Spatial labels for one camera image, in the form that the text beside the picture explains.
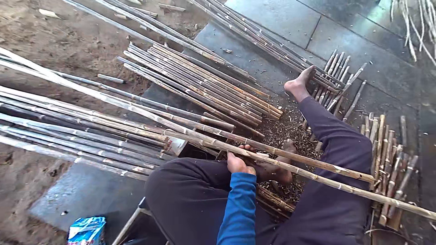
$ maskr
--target dark pants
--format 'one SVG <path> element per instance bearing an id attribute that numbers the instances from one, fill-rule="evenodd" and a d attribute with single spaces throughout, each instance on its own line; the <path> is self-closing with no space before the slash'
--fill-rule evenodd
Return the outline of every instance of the dark pants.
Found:
<path id="1" fill-rule="evenodd" d="M 369 174 L 371 142 L 338 120 L 312 97 L 299 109 L 316 137 L 323 142 L 321 160 Z M 316 174 L 364 190 L 368 183 L 316 169 Z M 230 172 L 226 161 L 180 158 L 154 171 L 146 187 L 151 212 L 172 245 L 216 243 L 227 196 Z M 294 213 L 275 225 L 256 204 L 256 244 L 362 243 L 370 201 L 309 181 Z"/>

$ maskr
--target dirt ground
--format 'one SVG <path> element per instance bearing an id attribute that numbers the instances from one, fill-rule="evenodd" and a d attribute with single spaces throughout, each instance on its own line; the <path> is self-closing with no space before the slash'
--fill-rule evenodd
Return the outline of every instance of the dirt ground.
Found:
<path id="1" fill-rule="evenodd" d="M 132 20 L 116 19 L 113 12 L 98 3 L 91 0 L 78 2 L 163 42 L 156 34 L 140 29 Z M 207 23 L 207 17 L 184 0 L 145 2 L 142 8 L 158 13 L 159 21 L 190 38 Z M 187 10 L 183 13 L 164 13 L 158 3 Z M 129 44 L 127 33 L 61 0 L 0 0 L 0 6 L 0 47 L 47 68 L 72 75 L 98 80 L 97 73 L 102 73 L 125 79 L 128 81 L 126 84 L 108 84 L 134 94 L 140 95 L 148 88 L 148 81 L 123 69 L 115 58 L 122 55 Z M 42 16 L 39 8 L 56 12 L 62 20 Z M 117 107 L 72 89 L 4 67 L 0 67 L 0 85 L 112 115 L 124 113 Z M 65 244 L 65 232 L 29 217 L 27 210 L 69 166 L 70 163 L 62 160 L 0 144 L 0 244 Z"/>

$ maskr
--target concrete floor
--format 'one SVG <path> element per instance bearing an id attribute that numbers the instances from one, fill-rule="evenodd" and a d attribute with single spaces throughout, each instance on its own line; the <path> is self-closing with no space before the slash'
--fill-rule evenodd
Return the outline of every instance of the concrete floor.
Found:
<path id="1" fill-rule="evenodd" d="M 320 67 L 324 67 L 336 48 L 351 55 L 350 73 L 367 62 L 359 80 L 351 87 L 349 100 L 343 103 L 347 109 L 362 80 L 368 81 L 350 123 L 357 127 L 363 122 L 362 115 L 384 113 L 390 129 L 399 132 L 399 116 L 406 115 L 410 145 L 406 152 L 420 155 L 417 174 L 407 190 L 407 201 L 436 211 L 433 187 L 436 69 L 424 54 L 418 53 L 418 63 L 411 60 L 408 49 L 403 47 L 405 28 L 401 17 L 397 14 L 393 22 L 389 20 L 390 0 L 380 3 L 372 0 L 229 0 L 226 5 L 265 26 L 271 35 Z M 295 78 L 298 75 L 295 71 L 213 21 L 196 40 L 252 74 L 261 89 L 272 96 L 273 105 L 292 105 L 293 98 L 284 94 L 282 84 Z M 233 50 L 233 53 L 227 54 L 220 48 Z M 185 53 L 203 60 L 190 51 Z M 266 72 L 254 74 L 256 70 Z M 143 96 L 202 113 L 201 108 L 188 105 L 154 84 Z M 130 117 L 140 120 L 132 114 Z M 129 208 L 124 209 L 128 213 L 135 206 L 130 203 Z M 405 212 L 402 223 L 417 244 L 435 241 L 434 231 L 426 219 Z"/>

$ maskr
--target blue sleeve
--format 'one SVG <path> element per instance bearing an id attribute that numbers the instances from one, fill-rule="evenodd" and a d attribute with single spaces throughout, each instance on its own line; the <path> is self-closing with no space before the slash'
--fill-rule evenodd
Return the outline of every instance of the blue sleeve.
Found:
<path id="1" fill-rule="evenodd" d="M 256 175 L 234 173 L 230 179 L 224 218 L 219 228 L 217 245 L 255 244 Z"/>

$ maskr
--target plastic bag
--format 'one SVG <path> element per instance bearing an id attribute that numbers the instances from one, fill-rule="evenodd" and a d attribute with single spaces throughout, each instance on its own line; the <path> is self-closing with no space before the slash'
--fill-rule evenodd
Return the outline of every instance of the plastic bag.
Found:
<path id="1" fill-rule="evenodd" d="M 67 245 L 106 245 L 105 217 L 79 218 L 71 226 Z"/>

